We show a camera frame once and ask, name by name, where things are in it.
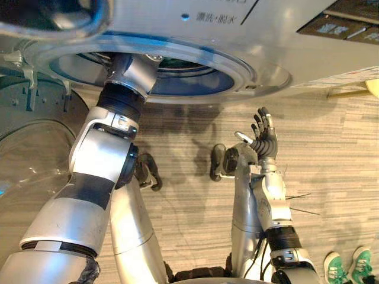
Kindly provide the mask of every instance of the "metal rim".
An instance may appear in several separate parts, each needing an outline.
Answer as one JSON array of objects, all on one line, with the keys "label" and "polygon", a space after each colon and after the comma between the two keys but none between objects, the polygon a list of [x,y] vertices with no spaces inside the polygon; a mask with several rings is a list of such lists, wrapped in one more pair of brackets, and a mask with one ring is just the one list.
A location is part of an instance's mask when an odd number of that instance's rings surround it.
[{"label": "metal rim", "polygon": [[277,85],[270,84],[269,86],[257,86],[257,88],[248,89],[248,86],[256,85],[256,72],[249,64],[237,57],[216,50],[193,46],[188,43],[174,43],[171,41],[128,34],[104,34],[91,41],[81,43],[29,43],[24,49],[24,57],[27,63],[53,78],[61,80],[68,79],[72,82],[79,83],[79,86],[99,86],[99,84],[96,83],[78,82],[78,80],[58,74],[52,69],[52,62],[54,62],[54,60],[59,60],[64,56],[72,56],[73,54],[104,51],[158,54],[163,57],[193,62],[212,68],[218,72],[224,73],[233,80],[233,84],[229,88],[206,95],[177,96],[174,95],[175,92],[160,93],[159,95],[151,93],[148,99],[149,102],[169,104],[213,104],[222,101],[223,98],[226,98],[224,101],[246,99],[278,91],[285,87],[290,80],[288,72],[285,70],[282,72],[283,69],[276,66],[276,72],[280,69],[280,72],[284,73],[284,76],[282,76],[284,79],[281,78]]}]

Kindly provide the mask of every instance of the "sticker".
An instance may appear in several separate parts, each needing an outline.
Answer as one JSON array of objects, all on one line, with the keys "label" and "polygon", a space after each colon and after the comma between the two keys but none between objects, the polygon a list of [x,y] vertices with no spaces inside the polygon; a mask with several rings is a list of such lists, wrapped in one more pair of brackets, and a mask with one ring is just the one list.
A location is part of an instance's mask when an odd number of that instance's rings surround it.
[{"label": "sticker", "polygon": [[351,71],[348,73],[334,75],[328,78],[309,81],[300,85],[292,86],[292,88],[330,88],[346,85],[354,82],[367,81],[379,78],[379,66]]},{"label": "sticker", "polygon": [[319,15],[298,30],[300,34],[344,40],[365,31],[370,24],[330,15]]},{"label": "sticker", "polygon": [[379,27],[371,27],[363,33],[348,38],[348,40],[359,41],[361,43],[379,44]]}]

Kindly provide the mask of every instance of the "wooden floor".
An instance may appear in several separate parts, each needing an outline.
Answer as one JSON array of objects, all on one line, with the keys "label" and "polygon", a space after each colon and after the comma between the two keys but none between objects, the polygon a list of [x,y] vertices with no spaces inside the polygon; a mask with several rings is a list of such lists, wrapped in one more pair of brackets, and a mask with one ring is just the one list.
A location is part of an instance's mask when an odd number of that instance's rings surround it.
[{"label": "wooden floor", "polygon": [[[330,251],[348,268],[358,246],[371,246],[379,270],[379,100],[373,96],[326,99],[325,92],[258,98],[224,107],[147,105],[137,144],[155,158],[160,192],[143,197],[163,258],[172,270],[224,266],[230,253],[232,180],[208,176],[216,143],[237,143],[251,133],[256,109],[272,113],[279,139],[278,165],[288,195],[311,193],[291,206],[297,232],[318,272]],[[120,283],[110,232],[98,261],[97,284]]]}]

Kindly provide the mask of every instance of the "shoe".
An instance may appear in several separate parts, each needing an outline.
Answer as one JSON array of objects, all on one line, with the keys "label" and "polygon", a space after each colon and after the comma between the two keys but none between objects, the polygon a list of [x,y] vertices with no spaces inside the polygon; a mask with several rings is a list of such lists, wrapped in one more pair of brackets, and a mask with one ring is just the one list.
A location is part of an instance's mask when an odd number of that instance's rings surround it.
[{"label": "shoe", "polygon": [[214,182],[219,182],[221,180],[220,173],[216,173],[216,170],[222,164],[226,152],[226,147],[224,144],[216,144],[211,153],[211,169],[209,175],[211,180]]},{"label": "shoe", "polygon": [[325,280],[328,284],[348,283],[348,275],[343,270],[342,259],[338,253],[329,253],[324,260]]},{"label": "shoe", "polygon": [[358,247],[353,254],[353,263],[349,269],[349,278],[354,284],[364,284],[363,278],[371,276],[371,252],[368,247]]}]

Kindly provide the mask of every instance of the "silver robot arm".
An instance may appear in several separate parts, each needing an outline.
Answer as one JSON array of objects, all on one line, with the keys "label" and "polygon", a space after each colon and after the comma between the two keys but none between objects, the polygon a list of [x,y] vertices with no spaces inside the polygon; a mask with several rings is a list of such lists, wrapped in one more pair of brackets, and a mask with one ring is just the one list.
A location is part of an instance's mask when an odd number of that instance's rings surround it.
[{"label": "silver robot arm", "polygon": [[[21,252],[2,267],[0,283],[93,283],[110,212],[122,283],[166,283],[158,241],[133,179],[138,148],[132,141],[158,64],[148,56],[114,58],[98,104],[71,150],[70,181],[38,213],[20,241]],[[154,259],[147,262],[150,256]],[[142,269],[132,271],[133,260]]]},{"label": "silver robot arm", "polygon": [[227,150],[218,144],[211,156],[212,180],[235,179],[232,255],[227,269],[234,277],[245,278],[262,254],[259,248],[267,243],[276,270],[274,283],[321,283],[308,252],[301,246],[285,200],[285,184],[275,161],[278,141],[271,115],[266,108],[258,113],[254,116],[256,124],[252,124],[254,140],[236,132],[243,143]]},{"label": "silver robot arm", "polygon": [[293,226],[291,211],[285,200],[285,184],[275,158],[278,141],[271,115],[266,108],[258,110],[252,124],[256,139],[236,132],[258,155],[258,164],[250,165],[250,188],[255,197],[256,213],[271,249],[275,267],[274,283],[321,283],[308,252],[301,246]]}]

